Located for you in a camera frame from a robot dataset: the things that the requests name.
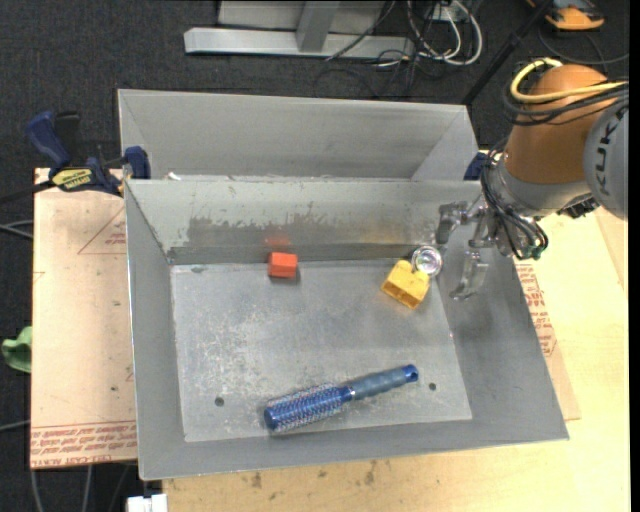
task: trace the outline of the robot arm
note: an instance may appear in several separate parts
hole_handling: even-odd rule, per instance
[[[542,66],[542,77],[522,92],[521,83]],[[443,226],[477,222],[460,286],[451,294],[458,299],[482,284],[481,249],[540,258],[549,240],[538,221],[549,214],[577,217],[602,205],[627,218],[628,82],[545,58],[525,66],[508,89],[505,104],[515,114],[514,127],[506,144],[489,153],[481,196],[468,209],[441,207],[440,243],[451,230]]]

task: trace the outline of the cable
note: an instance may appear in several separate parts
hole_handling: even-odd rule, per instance
[[[378,27],[378,25],[380,25],[380,23],[382,23],[384,21],[384,19],[387,16],[389,16],[389,13],[393,10],[395,5],[396,5],[396,1],[395,0],[393,0],[392,2],[389,2],[389,6],[387,7],[387,10],[375,21],[375,23],[373,25],[371,25],[367,30],[365,30],[362,34],[360,34],[358,37],[356,37],[351,43],[349,43],[347,46],[345,46],[342,50],[334,53],[330,57],[327,57],[325,59],[325,61],[330,61],[330,60],[334,60],[334,59],[337,59],[339,57],[342,57],[349,50],[353,49],[358,43],[360,43],[360,41],[362,41],[365,37],[370,35]]]
[[[600,60],[576,59],[574,57],[571,57],[569,55],[566,55],[566,54],[563,54],[563,53],[559,52],[557,49],[553,48],[549,44],[549,42],[543,37],[543,35],[542,35],[542,27],[538,27],[538,39],[540,40],[540,43],[542,43],[542,46],[544,46],[547,49],[547,51],[549,51],[553,55],[557,55],[561,59],[564,59],[566,61],[572,62],[574,64],[583,64],[585,66],[597,66],[597,65],[602,65],[602,64],[613,64],[615,62],[620,62],[620,61],[623,61],[623,60],[626,60],[626,59],[629,58],[629,52],[627,52],[627,53],[623,53],[621,55],[618,55],[617,57],[612,57],[610,59],[605,59],[605,58],[602,57],[600,48],[596,45],[596,43],[593,40],[593,38],[589,34],[585,34],[585,36],[587,37],[589,42],[594,46],[594,48],[596,48],[596,52],[601,57]]]
[[[476,51],[471,57],[468,57],[462,60],[455,59],[455,57],[460,53],[460,50],[462,47],[462,36],[460,35],[460,31],[458,30],[456,23],[451,18],[451,14],[449,13],[448,9],[445,10],[444,12],[447,18],[449,18],[448,23],[452,27],[454,35],[456,36],[456,48],[453,50],[446,50],[445,52],[436,52],[436,50],[434,50],[433,47],[429,43],[427,43],[427,41],[424,39],[420,31],[418,31],[418,28],[413,19],[413,2],[411,0],[407,0],[407,20],[409,22],[409,26],[411,27],[414,35],[418,39],[419,45],[418,43],[416,44],[418,46],[424,47],[424,49],[426,50],[426,53],[424,53],[422,50],[420,51],[421,57],[442,61],[452,66],[468,66],[476,62],[482,53],[482,47],[484,44],[483,38],[482,38],[482,29],[480,28],[480,25],[478,24],[478,21],[476,20],[476,18],[469,12],[469,10],[462,3],[460,3],[458,0],[454,0],[451,3],[451,5],[454,5],[458,9],[460,9],[465,14],[466,19],[469,20],[469,22],[471,23],[471,27],[473,29],[473,36],[476,40]],[[430,17],[433,17],[433,9],[430,14]]]
[[[31,423],[30,420],[16,421],[15,423],[7,423],[6,425],[0,425],[0,432],[7,430],[13,430],[14,428],[25,427]]]
[[[33,235],[31,233],[27,233],[26,231],[22,231],[20,229],[15,229],[9,224],[0,224],[0,231],[4,231],[5,233],[11,233],[12,235],[22,236],[24,238],[29,238],[33,240]]]
[[[487,173],[490,172],[492,167],[496,164],[496,157],[503,145],[504,140],[496,144],[489,151],[488,158],[482,166],[480,172],[480,186],[482,188],[482,194],[485,201],[491,208],[491,211],[495,214],[498,222],[500,223],[514,256],[518,260],[525,260],[531,257],[538,259],[549,245],[549,238],[547,234],[535,220],[529,221],[519,215],[512,206],[504,205],[495,196],[491,186],[489,185]],[[518,249],[516,242],[513,240],[509,226],[513,227],[521,235],[526,237],[527,246],[524,248],[524,252]]]
[[[107,509],[107,512],[113,512],[114,511],[116,503],[118,502],[118,498],[120,497],[120,489],[122,488],[122,485],[124,484],[124,481],[125,481],[125,479],[127,477],[127,474],[129,473],[129,469],[131,469],[131,466],[127,464],[126,467],[124,468],[124,471],[120,475],[120,479],[118,480],[118,483],[116,484],[115,491],[113,491],[113,497],[111,498],[111,503],[109,504],[109,508]]]
[[[509,86],[509,92],[513,98],[521,103],[545,103],[549,101],[555,101],[559,99],[566,98],[568,96],[575,96],[581,94],[593,94],[602,91],[606,91],[609,89],[614,89],[619,87],[627,82],[604,82],[595,85],[589,85],[586,87],[577,87],[575,89],[568,89],[565,91],[556,91],[550,93],[543,94],[527,94],[520,92],[519,87],[522,81],[533,71],[537,70],[541,66],[550,66],[552,68],[557,68],[562,66],[562,62],[557,59],[552,59],[550,57],[542,57],[540,59],[536,59],[533,62],[524,66],[515,76],[511,85]]]
[[[40,491],[38,490],[38,481],[36,480],[36,472],[31,471],[31,491],[33,492],[33,499],[36,502],[36,508],[38,512],[44,512],[42,507],[42,500],[40,499]]]
[[[629,98],[629,84],[628,82],[623,82],[620,86],[601,93],[594,94],[592,96],[581,98],[579,100],[573,101],[567,105],[563,105],[560,107],[554,107],[549,109],[538,109],[538,110],[530,110],[527,106],[521,106],[519,103],[513,101],[509,94],[509,86],[506,85],[502,91],[502,99],[504,106],[508,113],[511,114],[509,116],[509,120],[516,125],[520,126],[533,126],[538,124],[566,124],[576,119],[580,119],[582,117],[594,114],[603,110],[604,108],[609,107],[607,104],[604,107],[600,107],[595,110],[589,110],[582,114],[579,114],[575,117],[571,117],[568,119],[564,119],[562,122],[551,123],[553,119],[556,117],[573,110],[583,109],[585,107],[589,107],[591,105],[600,104],[603,101],[613,99],[613,104],[617,104],[620,102],[628,101]]]
[[[82,509],[81,512],[87,512],[89,507],[89,493],[91,492],[91,476],[93,475],[93,466],[89,465],[87,469],[87,481],[84,484],[84,496],[82,497]]]

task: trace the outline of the cardboard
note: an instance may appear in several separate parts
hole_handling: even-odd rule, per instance
[[[135,460],[123,200],[50,189],[34,203],[31,468]]]

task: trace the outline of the black cable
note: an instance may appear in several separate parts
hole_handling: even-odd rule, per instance
[[[130,469],[131,469],[131,466],[127,464],[124,468],[124,471],[122,471],[122,474],[118,479],[118,483],[116,484],[116,489],[115,491],[113,491],[113,496],[111,497],[111,503],[109,503],[109,508],[107,509],[107,512],[113,512],[115,510],[116,503],[120,498],[120,489],[122,488],[122,485],[124,484],[124,481],[127,478],[127,474],[129,473]]]
[[[513,207],[507,205],[504,206],[494,195],[491,189],[487,173],[492,169],[492,166],[496,164],[495,156],[499,149],[502,148],[504,142],[501,141],[496,144],[489,151],[489,158],[482,166],[480,172],[480,185],[482,188],[483,196],[491,208],[491,211],[495,214],[498,222],[500,223],[509,243],[509,246],[514,256],[519,260],[528,259],[534,257],[535,259],[540,257],[542,251],[544,251],[549,244],[549,239],[544,230],[533,220],[532,222],[525,220],[521,217]],[[515,241],[512,238],[509,225],[513,226],[520,233],[522,233],[528,240],[528,252],[523,254],[516,246]]]
[[[32,185],[27,189],[19,190],[18,192],[13,192],[11,194],[7,194],[6,196],[0,197],[0,205],[11,203],[18,199],[22,199],[23,197],[31,196],[37,192],[47,190],[51,187],[55,187],[55,184],[51,181],[45,181],[44,183],[39,183],[38,185]]]
[[[380,23],[382,23],[385,20],[385,18],[389,16],[389,13],[393,10],[395,5],[396,5],[395,0],[389,2],[387,10],[380,15],[380,17],[373,23],[373,25],[371,25],[367,30],[365,30],[362,34],[356,37],[351,43],[345,46],[342,50],[334,53],[330,57],[327,57],[325,60],[330,61],[330,60],[334,60],[339,57],[342,57],[345,53],[347,53],[349,50],[353,49],[356,45],[358,45],[360,41],[362,41],[365,37],[367,37],[368,35],[371,35],[371,33],[378,27],[378,25],[380,25]]]
[[[30,420],[16,421],[15,423],[6,423],[4,425],[0,425],[0,432],[13,430],[14,428],[26,427],[30,423],[31,423]]]

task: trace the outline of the gray metal tray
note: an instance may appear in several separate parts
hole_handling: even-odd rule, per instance
[[[379,290],[432,241],[440,204],[477,194],[438,180],[128,182],[142,478],[566,438],[510,260],[490,256],[481,293],[450,299],[461,227],[418,309]],[[281,248],[301,255],[293,283],[266,276]],[[269,398],[407,363],[417,385],[290,435],[262,424]]]

